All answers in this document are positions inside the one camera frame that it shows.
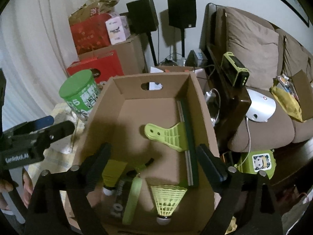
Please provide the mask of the black yellow tube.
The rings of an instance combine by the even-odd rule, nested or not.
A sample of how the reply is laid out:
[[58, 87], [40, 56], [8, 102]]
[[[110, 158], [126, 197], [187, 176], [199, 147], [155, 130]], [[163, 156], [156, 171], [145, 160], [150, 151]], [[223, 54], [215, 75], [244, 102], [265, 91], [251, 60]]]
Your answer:
[[154, 158], [150, 158], [146, 163], [133, 167], [118, 181], [109, 215], [122, 225], [132, 224], [143, 184], [140, 173], [153, 162]]

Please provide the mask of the yellow shuttlecock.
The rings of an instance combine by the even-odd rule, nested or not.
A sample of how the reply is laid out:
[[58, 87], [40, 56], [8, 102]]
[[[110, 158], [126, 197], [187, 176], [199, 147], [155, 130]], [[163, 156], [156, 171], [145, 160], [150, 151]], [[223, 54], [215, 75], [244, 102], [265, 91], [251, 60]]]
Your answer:
[[154, 205], [157, 210], [156, 222], [168, 225], [172, 214], [187, 192], [187, 188], [175, 185], [151, 186]]
[[103, 172], [103, 193], [106, 196], [112, 196], [116, 190], [117, 182], [127, 166], [127, 162], [108, 160]]

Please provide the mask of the yellow green clip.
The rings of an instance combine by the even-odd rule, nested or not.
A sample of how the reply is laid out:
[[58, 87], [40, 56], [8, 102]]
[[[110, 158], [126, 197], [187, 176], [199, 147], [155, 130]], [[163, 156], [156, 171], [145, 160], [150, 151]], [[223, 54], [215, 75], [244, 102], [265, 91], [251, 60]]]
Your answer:
[[188, 150], [188, 140], [184, 122], [179, 122], [171, 128], [163, 128], [149, 123], [144, 126], [144, 134], [148, 139], [165, 144], [178, 152]]

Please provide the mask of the green lidded canister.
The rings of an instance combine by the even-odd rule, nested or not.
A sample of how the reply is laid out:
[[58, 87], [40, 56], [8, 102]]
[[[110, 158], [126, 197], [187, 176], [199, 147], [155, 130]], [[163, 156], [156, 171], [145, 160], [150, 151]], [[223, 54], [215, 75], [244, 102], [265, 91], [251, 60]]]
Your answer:
[[73, 74], [59, 90], [60, 97], [84, 123], [87, 122], [99, 94], [100, 89], [91, 70], [81, 70]]

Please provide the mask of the green lunch box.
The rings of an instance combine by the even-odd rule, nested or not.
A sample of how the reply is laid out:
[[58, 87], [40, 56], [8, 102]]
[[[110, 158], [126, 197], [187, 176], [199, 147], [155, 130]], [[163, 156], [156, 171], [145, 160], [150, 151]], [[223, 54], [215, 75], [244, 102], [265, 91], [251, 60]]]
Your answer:
[[235, 167], [242, 173], [257, 174], [259, 171], [267, 173], [269, 179], [274, 175], [276, 160], [272, 150], [254, 151], [244, 154]]

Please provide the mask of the yellow plaid tablecloth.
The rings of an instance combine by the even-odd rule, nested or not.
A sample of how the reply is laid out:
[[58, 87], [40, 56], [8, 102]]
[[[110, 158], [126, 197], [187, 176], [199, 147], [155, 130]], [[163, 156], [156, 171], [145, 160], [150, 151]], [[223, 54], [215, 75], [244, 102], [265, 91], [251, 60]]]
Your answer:
[[55, 124], [67, 120], [71, 121], [75, 126], [75, 130], [70, 136], [52, 143], [50, 148], [44, 151], [45, 159], [42, 162], [29, 165], [28, 174], [33, 180], [37, 180], [43, 170], [49, 170], [52, 173], [67, 171], [73, 164], [78, 140], [85, 129], [83, 121], [66, 103], [56, 105], [51, 115]]

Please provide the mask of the open cardboard box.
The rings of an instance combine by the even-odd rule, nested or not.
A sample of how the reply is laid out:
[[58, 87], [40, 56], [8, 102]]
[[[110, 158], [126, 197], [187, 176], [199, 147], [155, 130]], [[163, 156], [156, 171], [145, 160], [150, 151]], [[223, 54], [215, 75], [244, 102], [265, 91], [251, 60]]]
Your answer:
[[[111, 159], [138, 171], [141, 192], [133, 221], [124, 225], [122, 208], [102, 192], [102, 181], [87, 200], [109, 234], [200, 234], [214, 212], [214, 192], [197, 162], [200, 144], [218, 155], [203, 92], [193, 72], [153, 73], [111, 78], [104, 86], [79, 140], [74, 162], [82, 163], [101, 144]], [[151, 187], [189, 187], [167, 225], [157, 223]]]

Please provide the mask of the white round device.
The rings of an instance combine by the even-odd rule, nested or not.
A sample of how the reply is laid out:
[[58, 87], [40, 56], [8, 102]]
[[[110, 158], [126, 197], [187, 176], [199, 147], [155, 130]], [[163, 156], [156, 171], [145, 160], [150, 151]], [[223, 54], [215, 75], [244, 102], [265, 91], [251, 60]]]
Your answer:
[[251, 105], [246, 113], [249, 120], [258, 123], [266, 123], [276, 111], [276, 102], [274, 99], [257, 92], [252, 89], [247, 89]]

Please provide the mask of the white curtain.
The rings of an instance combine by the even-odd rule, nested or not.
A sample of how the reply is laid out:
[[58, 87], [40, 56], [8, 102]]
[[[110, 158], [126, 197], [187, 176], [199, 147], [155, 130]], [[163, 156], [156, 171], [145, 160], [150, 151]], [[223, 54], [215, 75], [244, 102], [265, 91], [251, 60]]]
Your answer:
[[71, 0], [10, 0], [1, 14], [1, 69], [6, 78], [3, 126], [49, 115], [77, 58]]

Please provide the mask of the green black power bank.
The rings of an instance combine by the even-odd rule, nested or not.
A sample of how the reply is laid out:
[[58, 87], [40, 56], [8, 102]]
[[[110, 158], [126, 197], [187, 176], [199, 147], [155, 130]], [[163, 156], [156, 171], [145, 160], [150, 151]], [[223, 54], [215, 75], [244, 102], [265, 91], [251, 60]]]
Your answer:
[[225, 52], [222, 57], [221, 69], [234, 88], [243, 88], [249, 78], [249, 70], [232, 52]]

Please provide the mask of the yellow bag on sofa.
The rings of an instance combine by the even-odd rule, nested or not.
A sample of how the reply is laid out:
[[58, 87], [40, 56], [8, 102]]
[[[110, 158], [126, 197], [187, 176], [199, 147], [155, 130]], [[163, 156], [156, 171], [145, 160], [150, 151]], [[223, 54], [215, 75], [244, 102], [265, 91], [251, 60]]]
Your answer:
[[302, 110], [300, 108], [299, 97], [292, 80], [284, 73], [278, 75], [273, 80], [270, 93], [280, 104], [282, 109], [293, 119], [304, 123]]

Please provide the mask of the red collection gift box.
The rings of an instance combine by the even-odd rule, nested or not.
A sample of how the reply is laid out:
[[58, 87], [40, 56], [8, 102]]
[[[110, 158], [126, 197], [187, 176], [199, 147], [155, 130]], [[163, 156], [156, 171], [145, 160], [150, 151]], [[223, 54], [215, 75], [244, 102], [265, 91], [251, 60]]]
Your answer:
[[98, 84], [107, 82], [111, 77], [124, 75], [120, 60], [115, 50], [104, 53], [103, 55], [73, 62], [71, 66], [67, 68], [69, 75], [73, 75], [82, 70], [90, 70]]

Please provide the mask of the red gift box upper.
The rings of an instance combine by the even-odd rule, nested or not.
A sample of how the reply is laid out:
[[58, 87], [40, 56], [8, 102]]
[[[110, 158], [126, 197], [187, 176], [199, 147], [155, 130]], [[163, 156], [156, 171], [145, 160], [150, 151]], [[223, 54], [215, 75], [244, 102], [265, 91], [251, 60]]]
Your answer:
[[106, 21], [111, 18], [111, 14], [103, 13], [70, 26], [78, 55], [111, 45], [106, 27]]

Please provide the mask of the large brown cardboard box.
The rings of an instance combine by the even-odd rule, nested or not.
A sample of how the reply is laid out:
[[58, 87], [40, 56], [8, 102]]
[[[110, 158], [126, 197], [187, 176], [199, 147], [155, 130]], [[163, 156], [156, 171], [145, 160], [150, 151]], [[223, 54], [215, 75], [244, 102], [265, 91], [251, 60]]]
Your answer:
[[126, 41], [116, 45], [103, 47], [78, 55], [79, 60], [91, 57], [102, 57], [112, 50], [117, 52], [123, 73], [125, 75], [140, 74], [145, 71], [146, 61], [139, 35], [132, 34]]

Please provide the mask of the brown sofa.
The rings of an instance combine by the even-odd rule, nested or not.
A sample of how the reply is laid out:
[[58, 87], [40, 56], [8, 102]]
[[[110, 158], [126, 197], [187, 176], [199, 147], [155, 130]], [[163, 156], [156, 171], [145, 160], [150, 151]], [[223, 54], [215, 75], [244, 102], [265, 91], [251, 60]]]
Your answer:
[[[219, 147], [234, 152], [269, 150], [312, 138], [312, 54], [275, 24], [250, 12], [209, 3], [205, 11], [204, 50], [215, 66], [210, 83], [221, 96], [215, 133]], [[249, 70], [243, 88], [234, 88], [221, 69], [225, 52], [232, 52]], [[299, 97], [301, 123], [291, 118], [270, 93], [273, 80], [284, 73]], [[266, 123], [249, 120], [247, 89], [276, 102]]]

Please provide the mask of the white pink small box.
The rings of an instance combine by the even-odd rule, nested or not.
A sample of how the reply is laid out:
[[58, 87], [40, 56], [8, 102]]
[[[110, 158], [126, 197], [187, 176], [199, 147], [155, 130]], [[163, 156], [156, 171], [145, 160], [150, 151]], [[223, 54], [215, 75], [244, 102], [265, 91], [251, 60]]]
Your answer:
[[107, 20], [105, 24], [112, 45], [124, 42], [130, 37], [130, 28], [126, 16], [115, 16]]

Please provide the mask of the crumpled brown paper bag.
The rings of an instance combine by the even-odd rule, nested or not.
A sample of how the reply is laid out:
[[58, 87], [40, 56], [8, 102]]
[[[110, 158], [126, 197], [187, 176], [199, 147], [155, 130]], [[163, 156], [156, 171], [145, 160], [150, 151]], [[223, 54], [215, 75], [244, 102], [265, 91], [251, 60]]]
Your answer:
[[85, 20], [113, 11], [113, 8], [120, 0], [87, 0], [78, 10], [73, 12], [68, 18], [69, 25], [73, 26]]

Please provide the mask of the left black speaker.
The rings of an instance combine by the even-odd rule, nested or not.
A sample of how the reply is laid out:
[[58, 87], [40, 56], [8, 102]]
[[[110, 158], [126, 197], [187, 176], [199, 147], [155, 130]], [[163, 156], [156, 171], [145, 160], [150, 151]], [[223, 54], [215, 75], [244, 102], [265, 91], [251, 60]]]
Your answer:
[[136, 0], [126, 4], [128, 16], [136, 34], [146, 34], [153, 58], [157, 66], [157, 58], [151, 32], [157, 31], [159, 22], [153, 0]]

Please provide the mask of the black speaker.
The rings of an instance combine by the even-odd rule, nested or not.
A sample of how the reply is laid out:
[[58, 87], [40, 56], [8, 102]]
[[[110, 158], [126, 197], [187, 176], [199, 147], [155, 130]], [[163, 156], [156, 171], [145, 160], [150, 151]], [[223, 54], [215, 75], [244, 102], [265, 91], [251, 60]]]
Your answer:
[[195, 28], [197, 21], [196, 0], [167, 0], [169, 25], [181, 33], [181, 56], [185, 57], [185, 29]]
[[146, 34], [153, 58], [157, 66], [157, 58], [151, 32], [157, 31], [159, 22], [153, 0], [136, 0], [126, 4], [128, 16], [136, 34]]

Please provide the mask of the right black speaker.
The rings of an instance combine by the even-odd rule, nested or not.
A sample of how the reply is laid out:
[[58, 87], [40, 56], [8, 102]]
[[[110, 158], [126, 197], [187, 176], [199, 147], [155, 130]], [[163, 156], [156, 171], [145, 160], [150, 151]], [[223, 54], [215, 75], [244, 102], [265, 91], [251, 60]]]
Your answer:
[[169, 25], [181, 33], [181, 56], [185, 57], [185, 29], [195, 28], [197, 21], [196, 0], [167, 0]]

